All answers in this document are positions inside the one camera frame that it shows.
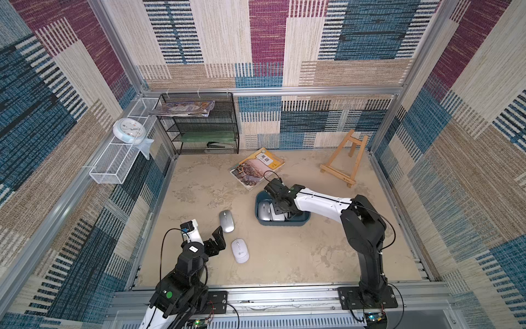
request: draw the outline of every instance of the clock face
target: clock face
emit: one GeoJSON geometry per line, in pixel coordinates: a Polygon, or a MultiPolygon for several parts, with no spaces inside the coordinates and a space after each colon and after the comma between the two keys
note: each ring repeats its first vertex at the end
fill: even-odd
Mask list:
{"type": "Polygon", "coordinates": [[[130,118],[122,120],[119,128],[130,137],[141,137],[144,134],[143,125],[130,118]]]}

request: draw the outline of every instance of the black wire mesh shelf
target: black wire mesh shelf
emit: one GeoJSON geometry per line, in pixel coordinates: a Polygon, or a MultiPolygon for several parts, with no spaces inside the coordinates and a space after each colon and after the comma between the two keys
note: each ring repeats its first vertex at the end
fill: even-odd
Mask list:
{"type": "Polygon", "coordinates": [[[208,117],[157,116],[168,137],[170,137],[174,150],[177,154],[239,153],[239,129],[232,93],[168,93],[159,97],[161,105],[170,102],[206,101],[215,101],[214,109],[210,111],[208,117]],[[228,141],[214,140],[213,137],[209,141],[184,141],[186,133],[192,133],[193,136],[203,133],[206,139],[207,135],[213,135],[214,132],[223,132],[233,138],[228,141]],[[229,146],[226,148],[214,148],[208,145],[210,142],[229,146]]]}

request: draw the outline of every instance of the white computer mouse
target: white computer mouse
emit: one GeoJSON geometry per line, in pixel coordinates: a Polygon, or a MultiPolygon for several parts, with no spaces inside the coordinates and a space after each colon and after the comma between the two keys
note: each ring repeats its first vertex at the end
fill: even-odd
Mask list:
{"type": "Polygon", "coordinates": [[[239,264],[244,263],[248,260],[248,249],[247,244],[243,239],[235,239],[232,241],[232,252],[234,253],[234,258],[239,264]]]}

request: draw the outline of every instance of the white wire basket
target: white wire basket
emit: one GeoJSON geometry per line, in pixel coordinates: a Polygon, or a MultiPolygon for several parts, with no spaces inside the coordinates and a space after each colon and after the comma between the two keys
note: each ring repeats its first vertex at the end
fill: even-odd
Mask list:
{"type": "MultiPolygon", "coordinates": [[[[148,113],[157,106],[158,101],[157,98],[143,97],[128,115],[129,118],[143,125],[146,136],[157,120],[155,115],[149,116],[148,113]]],[[[123,184],[139,152],[139,149],[133,144],[125,143],[117,137],[113,137],[89,171],[89,175],[97,184],[123,184]]]]}

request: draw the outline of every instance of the magazine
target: magazine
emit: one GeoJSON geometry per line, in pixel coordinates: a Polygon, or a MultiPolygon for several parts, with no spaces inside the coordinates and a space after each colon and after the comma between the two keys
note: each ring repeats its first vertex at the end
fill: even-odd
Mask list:
{"type": "Polygon", "coordinates": [[[266,171],[275,171],[281,167],[283,163],[285,163],[283,159],[278,158],[272,152],[262,147],[252,153],[248,158],[230,168],[230,172],[250,191],[265,179],[263,174],[266,171]]]}
{"type": "Polygon", "coordinates": [[[198,116],[208,117],[214,106],[215,101],[210,102],[170,102],[156,106],[150,111],[150,115],[162,116],[198,116]]]}

